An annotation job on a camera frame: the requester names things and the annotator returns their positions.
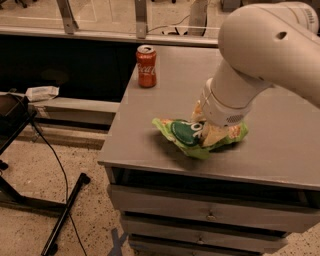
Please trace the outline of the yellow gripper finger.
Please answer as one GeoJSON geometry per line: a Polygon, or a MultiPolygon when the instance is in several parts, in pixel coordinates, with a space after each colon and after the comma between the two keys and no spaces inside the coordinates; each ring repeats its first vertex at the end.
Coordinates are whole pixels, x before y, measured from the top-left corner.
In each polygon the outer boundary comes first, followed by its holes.
{"type": "Polygon", "coordinates": [[[227,127],[218,127],[205,123],[201,134],[201,145],[203,147],[212,146],[228,135],[227,127]]]}
{"type": "Polygon", "coordinates": [[[191,121],[192,122],[200,122],[200,121],[205,121],[206,118],[204,117],[202,107],[200,104],[200,101],[197,101],[194,107],[194,110],[191,115],[191,121]]]}

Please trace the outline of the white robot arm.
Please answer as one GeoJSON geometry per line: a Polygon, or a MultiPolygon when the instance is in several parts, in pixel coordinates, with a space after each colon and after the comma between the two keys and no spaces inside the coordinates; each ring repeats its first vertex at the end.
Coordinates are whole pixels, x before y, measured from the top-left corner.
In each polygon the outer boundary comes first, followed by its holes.
{"type": "Polygon", "coordinates": [[[272,85],[320,105],[319,16],[303,2],[251,4],[221,25],[222,61],[207,80],[192,120],[202,122],[200,144],[211,146],[250,111],[252,101],[272,85]]]}

